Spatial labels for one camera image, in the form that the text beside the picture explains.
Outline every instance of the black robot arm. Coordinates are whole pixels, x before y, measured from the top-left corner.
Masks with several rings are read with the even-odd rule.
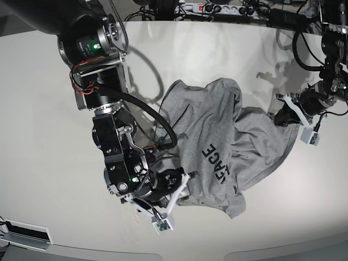
[[[153,206],[166,207],[170,200],[176,201],[179,193],[166,196],[183,190],[188,175],[182,169],[162,173],[152,169],[154,152],[174,148],[177,137],[161,115],[128,94],[127,48],[122,48],[119,25],[126,46],[128,40],[113,2],[109,1],[119,25],[98,0],[0,1],[33,28],[57,35],[60,55],[71,69],[78,108],[95,110],[92,137],[104,155],[104,177],[110,193],[122,197],[122,202],[136,203],[140,210],[152,209],[155,222],[162,224],[170,212],[161,216]],[[139,147],[133,137],[141,128],[125,101],[151,115],[168,132],[171,142]]]
[[[348,105],[348,73],[343,70],[347,66],[348,48],[348,1],[325,0],[320,6],[320,19],[324,34],[321,47],[326,56],[325,62],[318,62],[320,66],[308,66],[304,64],[297,53],[297,40],[301,30],[315,19],[309,19],[307,24],[298,24],[298,29],[293,38],[293,51],[297,63],[307,71],[317,71],[322,79],[313,86],[308,86],[300,94],[287,94],[284,99],[278,95],[280,100],[286,101],[284,107],[275,115],[275,124],[287,126],[293,123],[302,123],[307,126],[308,135],[303,141],[316,145],[319,141],[318,130],[323,117],[327,114],[343,116],[327,111],[337,101],[346,102]],[[295,105],[300,110],[291,109]],[[315,115],[321,115],[319,122],[312,132],[307,123],[312,123]]]

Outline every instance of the white table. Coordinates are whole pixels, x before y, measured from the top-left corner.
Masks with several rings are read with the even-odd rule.
[[[233,78],[244,106],[264,110],[273,93],[299,91],[319,79],[297,66],[289,31],[202,22],[132,22],[127,29],[133,93],[154,108],[178,79],[205,86]],[[308,40],[324,60],[321,37]],[[300,55],[315,64],[303,43]],[[2,37],[0,65],[0,215],[48,227],[57,245],[223,260],[231,252],[299,243],[348,226],[348,117],[329,116],[318,147],[298,139],[273,174],[244,192],[241,216],[176,207],[176,229],[158,235],[148,217],[108,193],[103,156],[91,138],[94,114],[76,108],[57,38],[40,32]],[[345,109],[338,103],[332,110]]]

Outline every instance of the black wire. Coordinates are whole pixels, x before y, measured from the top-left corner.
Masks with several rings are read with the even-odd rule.
[[[126,28],[125,28],[125,25],[123,24],[122,22],[122,19],[119,15],[119,12],[117,12],[116,8],[115,8],[115,5],[114,5],[114,2],[113,0],[109,0],[109,4],[111,6],[111,9],[113,10],[115,16],[116,16],[116,19],[118,20],[119,24],[120,24],[120,27],[121,27],[121,30],[123,32],[123,36],[125,37],[125,48],[122,50],[122,49],[119,49],[118,47],[116,47],[120,52],[123,52],[123,53],[126,53],[127,50],[128,50],[128,46],[129,46],[129,40],[128,40],[128,35],[127,35],[127,31],[126,31]]]
[[[257,9],[255,9],[255,11],[257,11],[260,8],[263,8],[263,7],[266,7],[270,11],[271,10],[271,6],[274,6],[276,3],[280,3],[280,2],[283,2],[283,4],[284,4],[284,0],[271,1],[271,3],[268,3],[268,4],[262,3],[262,5],[259,6]]]
[[[320,128],[320,125],[321,125],[321,121],[322,121],[322,119],[324,118],[324,116],[327,115],[327,114],[332,114],[332,115],[335,115],[335,116],[344,116],[344,115],[347,115],[347,114],[348,114],[348,101],[346,101],[346,104],[347,104],[347,111],[346,111],[345,113],[339,114],[339,113],[333,113],[333,112],[331,112],[331,111],[326,111],[326,112],[322,113],[322,114],[320,115],[320,118],[319,118],[318,123],[315,125],[314,131],[315,131],[315,132],[318,132],[318,131],[319,131],[319,128]]]
[[[161,108],[162,108],[162,105],[163,105],[163,102],[165,99],[167,99],[168,95],[170,94],[170,92],[174,89],[174,85],[170,86],[170,88],[168,89],[167,93],[165,94],[165,96],[163,97],[162,101],[161,101],[161,104],[159,106],[159,110],[158,110],[158,113],[161,112]],[[154,136],[153,136],[153,140],[156,140],[156,131],[157,131],[157,122],[154,123],[155,124],[155,128],[154,128]]]
[[[147,204],[152,209],[153,215],[155,215],[155,212],[156,212],[159,216],[161,216],[160,213],[158,212],[158,210],[153,205],[151,205],[146,200],[144,200],[143,198],[135,197],[135,199]]]
[[[205,7],[206,7],[208,4],[210,4],[210,3],[209,3],[209,2],[205,3],[204,6],[203,6],[203,8],[202,8],[202,17],[203,17],[203,15],[205,14]]]
[[[136,188],[135,192],[138,192],[139,190],[141,190],[142,187],[145,185],[146,180],[149,179],[149,178],[150,178],[150,174],[147,171],[146,174],[144,175],[144,177],[142,178],[141,183]]]
[[[143,101],[137,99],[136,97],[126,94],[124,92],[117,91],[113,88],[107,87],[105,85],[99,85],[100,93],[111,96],[120,100],[125,100],[126,102],[130,102],[131,104],[134,104],[135,106],[139,107],[143,111],[147,112],[151,117],[153,117],[158,123],[160,123],[163,128],[167,131],[171,138],[171,143],[167,144],[161,144],[157,146],[157,149],[159,150],[169,150],[171,148],[174,148],[178,143],[178,138],[172,129],[172,127],[169,125],[169,123],[154,109],[152,109],[149,105],[144,103]]]
[[[80,89],[83,90],[82,86],[79,85],[79,84],[76,82],[75,77],[74,77],[74,74],[73,74],[73,72],[72,72],[72,69],[70,70],[70,78],[71,78],[72,81],[74,82],[74,85],[75,85],[75,86],[78,86]]]
[[[150,136],[144,131],[144,129],[141,127],[141,125],[135,120],[136,125],[138,125],[138,128],[140,129],[141,133],[145,136],[146,139],[149,140],[149,142],[151,142],[152,144],[154,144],[155,146],[157,145],[151,138]]]
[[[181,120],[181,118],[184,116],[184,114],[186,113],[186,111],[189,109],[189,106],[190,105],[187,105],[186,106],[186,109],[184,110],[184,112],[182,113],[182,115],[176,120],[176,122],[174,123],[174,125],[172,126],[172,128],[174,129],[176,124]]]
[[[180,159],[179,156],[166,156],[166,157],[162,157],[162,158],[158,158],[156,159],[156,161],[151,165],[150,170],[152,170],[158,163],[162,162],[163,160],[166,159]]]
[[[152,21],[150,15],[152,15],[153,17],[155,16],[155,13],[151,10],[146,10],[145,7],[140,7],[139,11],[133,13],[133,14],[130,14],[128,16],[126,16],[125,18],[125,22],[128,22],[130,21],[131,19],[135,18],[136,16],[138,15],[145,15],[146,18],[148,18],[149,20]]]
[[[296,12],[296,20],[297,20],[297,23],[298,23],[298,27],[297,27],[297,30],[294,34],[294,38],[293,38],[293,53],[294,53],[294,58],[296,60],[296,62],[299,64],[300,67],[302,67],[304,70],[306,71],[310,71],[310,72],[319,72],[323,69],[322,66],[309,66],[309,65],[306,65],[305,63],[302,62],[300,56],[299,56],[299,53],[297,51],[297,41],[299,39],[299,36],[300,34],[302,34],[302,25],[300,25],[299,23],[299,13],[301,11],[301,9],[307,4],[308,0],[306,0],[301,6],[300,8],[297,10]],[[308,50],[310,50],[309,46],[308,46],[308,43],[305,39],[305,37],[303,36],[304,38],[304,42],[308,48]]]
[[[130,17],[130,18],[127,20],[127,22],[129,22],[130,20],[132,20],[133,18],[138,17],[138,16],[148,18],[149,20],[152,21],[151,17],[149,17],[148,15],[145,15],[145,14],[136,14],[136,15],[133,15],[132,17]]]
[[[183,12],[184,12],[184,16],[183,16],[183,18],[182,18],[182,21],[184,21],[185,20],[185,17],[187,16],[187,13],[186,13],[186,11],[185,11],[185,9],[182,7],[182,4],[179,4],[179,9],[181,8],[181,10],[183,10]]]
[[[307,40],[306,40],[306,38],[305,38],[303,32],[300,31],[300,33],[301,33],[302,38],[303,38],[303,40],[304,40],[304,42],[305,42],[304,44],[306,45],[306,47],[307,47],[309,53],[311,54],[311,56],[312,56],[319,64],[321,64],[322,66],[325,66],[325,64],[324,64],[321,60],[319,60],[319,59],[314,55],[314,53],[312,52],[312,50],[309,48],[308,42],[307,42]]]
[[[211,18],[214,14],[216,14],[216,10],[212,11],[212,12],[210,13],[210,15],[208,15],[208,16],[206,17],[206,19],[204,19],[204,21],[206,21],[207,19]]]

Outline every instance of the gray shirt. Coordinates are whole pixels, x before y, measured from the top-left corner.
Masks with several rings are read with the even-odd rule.
[[[180,155],[191,196],[181,206],[218,208],[234,218],[244,212],[241,193],[271,174],[289,154],[298,125],[277,127],[260,108],[242,108],[241,91],[221,78],[205,88],[170,87],[160,113],[173,126],[179,142],[170,153]],[[157,136],[167,139],[163,129]]]

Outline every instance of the floor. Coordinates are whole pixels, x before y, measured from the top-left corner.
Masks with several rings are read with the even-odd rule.
[[[205,1],[206,0],[187,0],[189,3],[204,3]],[[104,6],[106,13],[111,13],[108,0],[100,0],[100,2]],[[124,19],[127,15],[135,13],[139,10],[139,6],[132,0],[114,0],[114,3],[122,19]],[[231,0],[231,4],[241,5],[241,0]],[[275,4],[274,7],[289,11],[296,11],[299,8],[299,5],[283,5],[280,3]],[[31,30],[33,29],[30,26],[20,20],[2,2],[0,2],[0,36],[22,33]]]

